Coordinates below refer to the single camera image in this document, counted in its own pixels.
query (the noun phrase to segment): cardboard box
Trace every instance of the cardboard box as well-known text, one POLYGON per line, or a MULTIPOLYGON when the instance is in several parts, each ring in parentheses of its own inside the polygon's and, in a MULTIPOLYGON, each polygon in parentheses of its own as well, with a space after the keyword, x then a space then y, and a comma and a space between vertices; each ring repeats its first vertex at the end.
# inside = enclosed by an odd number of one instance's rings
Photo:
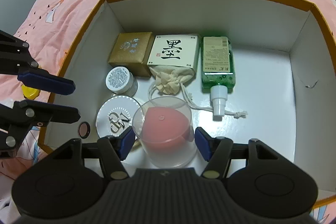
POLYGON ((151 77, 147 61, 153 41, 154 35, 151 32, 119 34, 112 49, 109 64, 113 67, 126 67, 134 76, 151 77))
MULTIPOLYGON (((310 174, 321 192, 335 193, 336 44, 323 15, 307 0, 101 0, 59 72, 75 82, 75 92, 49 98, 49 102, 78 108, 81 119, 42 128, 42 149, 50 152, 76 138, 82 121, 91 126, 83 142, 97 140, 96 115, 111 96, 105 86, 111 39, 121 32, 149 30, 227 35, 236 86, 226 108, 246 110, 248 116, 214 121, 211 112, 193 110, 193 127, 202 126, 211 136, 226 136, 236 143, 258 138, 310 174)), ((199 58, 196 78, 186 88, 197 105, 208 106, 209 94, 202 92, 200 76, 199 58)), ((139 79, 134 98, 146 102, 153 81, 139 79)), ((151 167, 141 148, 125 162, 151 167)), ((189 166, 200 174, 205 164, 195 159, 189 166)), ((232 161, 229 174, 244 166, 244 160, 232 161)))
POLYGON ((196 34, 157 35, 148 66, 168 65, 197 71, 199 37, 196 34))

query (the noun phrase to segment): screw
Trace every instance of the screw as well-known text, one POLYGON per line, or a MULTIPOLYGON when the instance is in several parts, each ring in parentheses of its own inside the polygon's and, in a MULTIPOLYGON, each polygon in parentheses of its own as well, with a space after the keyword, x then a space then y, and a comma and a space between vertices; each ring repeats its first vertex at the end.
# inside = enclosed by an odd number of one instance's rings
POLYGON ((31 62, 31 66, 37 68, 39 65, 36 61, 31 62))
POLYGON ((111 178, 116 179, 116 180, 121 180, 125 179, 128 177, 128 175, 124 171, 115 171, 111 173, 111 178))
POLYGON ((32 110, 31 108, 27 108, 27 109, 26 109, 26 115, 27 115, 27 117, 32 118, 32 117, 34 117, 35 112, 34 112, 34 110, 32 110))
POLYGON ((162 175, 162 176, 167 176, 167 175, 169 175, 170 173, 167 171, 167 170, 164 170, 163 172, 161 172, 160 173, 160 175, 162 175))
POLYGON ((6 144, 9 146, 9 147, 14 147, 16 145, 16 141, 14 139, 14 137, 12 136, 8 136, 6 138, 6 144))
POLYGON ((205 177, 206 179, 216 179, 219 177, 219 173, 214 170, 208 170, 208 171, 205 171, 202 174, 202 176, 205 177))

